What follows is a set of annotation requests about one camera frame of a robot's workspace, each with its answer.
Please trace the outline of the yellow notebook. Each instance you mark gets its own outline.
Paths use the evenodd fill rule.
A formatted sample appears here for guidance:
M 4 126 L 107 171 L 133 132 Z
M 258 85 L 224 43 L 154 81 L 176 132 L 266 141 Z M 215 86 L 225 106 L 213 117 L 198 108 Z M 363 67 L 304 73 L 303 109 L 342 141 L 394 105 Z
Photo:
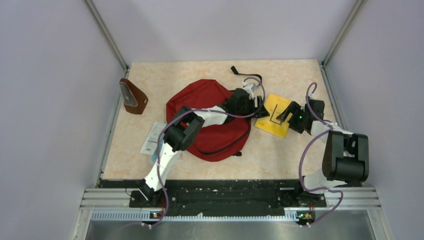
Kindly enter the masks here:
M 269 112 L 268 117 L 257 119 L 255 127 L 269 134 L 280 138 L 285 138 L 288 130 L 288 120 L 281 121 L 277 119 L 289 106 L 292 101 L 282 96 L 269 93 L 264 103 L 265 109 Z

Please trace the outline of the red backpack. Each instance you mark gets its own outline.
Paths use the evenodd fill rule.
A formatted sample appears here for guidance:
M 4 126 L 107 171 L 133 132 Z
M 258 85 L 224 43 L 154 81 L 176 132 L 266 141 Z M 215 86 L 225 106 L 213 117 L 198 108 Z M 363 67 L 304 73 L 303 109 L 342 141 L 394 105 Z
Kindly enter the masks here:
M 186 86 L 166 103 L 166 121 L 169 123 L 183 106 L 192 109 L 210 108 L 223 104 L 231 95 L 230 90 L 215 79 L 199 79 Z M 187 151 L 208 162 L 240 156 L 251 133 L 252 119 L 236 118 L 226 125 L 204 127 Z

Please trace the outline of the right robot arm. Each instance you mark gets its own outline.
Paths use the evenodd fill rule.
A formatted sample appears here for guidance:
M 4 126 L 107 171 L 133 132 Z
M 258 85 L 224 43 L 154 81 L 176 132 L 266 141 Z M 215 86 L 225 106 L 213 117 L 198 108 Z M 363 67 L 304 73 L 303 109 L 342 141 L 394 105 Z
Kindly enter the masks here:
M 277 116 L 280 122 L 288 121 L 290 129 L 313 136 L 301 155 L 298 167 L 300 188 L 293 192 L 293 200 L 299 206 L 307 206 L 314 195 L 344 184 L 363 183 L 369 177 L 368 136 L 344 130 L 337 123 L 324 120 L 324 110 L 324 101 L 308 98 L 304 106 L 292 101 Z M 317 140 L 325 143 L 321 168 L 303 175 L 306 154 Z

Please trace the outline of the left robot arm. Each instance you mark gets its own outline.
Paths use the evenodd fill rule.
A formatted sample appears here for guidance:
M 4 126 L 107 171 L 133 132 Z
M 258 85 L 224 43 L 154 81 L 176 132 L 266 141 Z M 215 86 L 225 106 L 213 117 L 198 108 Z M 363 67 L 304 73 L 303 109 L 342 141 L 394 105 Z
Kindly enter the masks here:
M 253 96 L 251 90 L 237 88 L 224 103 L 209 108 L 182 106 L 158 135 L 152 155 L 154 166 L 142 180 L 138 191 L 149 207 L 160 202 L 168 173 L 180 157 L 198 138 L 201 130 L 210 126 L 228 125 L 234 119 L 260 119 L 270 114 L 264 107 L 264 96 Z

